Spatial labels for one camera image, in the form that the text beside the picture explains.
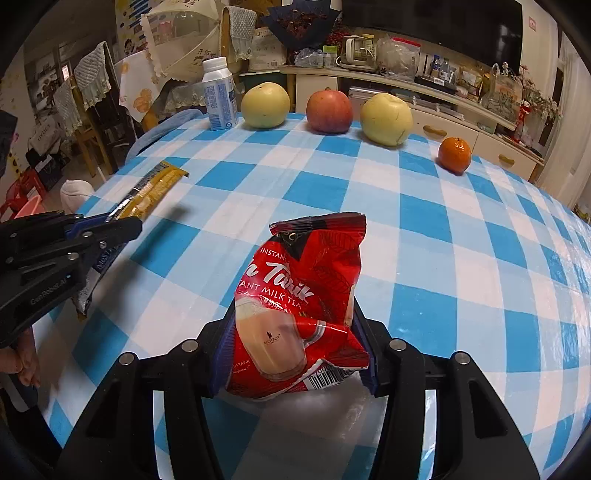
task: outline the blue towel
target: blue towel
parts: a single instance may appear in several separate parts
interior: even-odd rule
[[[127,152],[127,157],[125,157],[125,163],[127,163],[132,158],[137,157],[146,148],[148,148],[154,142],[160,140],[168,132],[171,132],[172,130],[180,127],[189,120],[199,118],[203,115],[204,114],[196,108],[191,108],[189,110],[183,110],[182,112],[175,113],[172,117],[167,118],[157,127],[154,127],[152,130],[147,131],[144,135],[139,137],[138,141],[134,143],[133,146]]]

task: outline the blue and white checkered tablecloth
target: blue and white checkered tablecloth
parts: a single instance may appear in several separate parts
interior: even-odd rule
[[[129,162],[83,206],[103,213],[160,160],[190,173],[165,197],[95,291],[86,321],[71,302],[35,326],[44,414],[64,444],[123,351],[168,352],[223,316],[268,224],[354,211],[367,216],[355,294],[368,318],[420,351],[469,352],[504,400],[546,478],[591,416],[589,228],[558,202],[478,157],[456,177],[439,144],[399,149],[310,132],[184,124]],[[421,479],[429,478],[435,396],[427,397]],[[337,387],[252,403],[206,400],[226,479],[365,480],[384,399],[357,376]],[[160,475],[172,478],[163,399],[154,406]]]

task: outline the human hand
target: human hand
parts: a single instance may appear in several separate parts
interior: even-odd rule
[[[20,334],[15,349],[0,349],[0,372],[18,374],[18,379],[26,387],[31,384],[37,388],[41,386],[41,369],[32,328]]]

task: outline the red snack bag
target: red snack bag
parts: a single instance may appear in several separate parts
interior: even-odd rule
[[[365,369],[350,330],[365,215],[332,213],[270,226],[234,295],[232,375],[227,390],[267,400],[317,390]]]

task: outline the cabinet drawer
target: cabinet drawer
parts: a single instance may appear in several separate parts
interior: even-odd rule
[[[472,153],[503,167],[505,170],[520,176],[524,180],[530,179],[530,175],[537,165],[535,161],[517,149],[500,139],[497,140],[486,134],[478,134],[476,146]]]
[[[337,77],[325,77],[324,75],[298,74],[295,76],[295,112],[305,113],[308,99],[313,93],[330,88],[338,90]]]
[[[411,111],[413,112],[414,134],[439,142],[442,142],[447,137],[459,137],[466,140],[470,148],[474,149],[478,138],[476,130],[414,108]]]

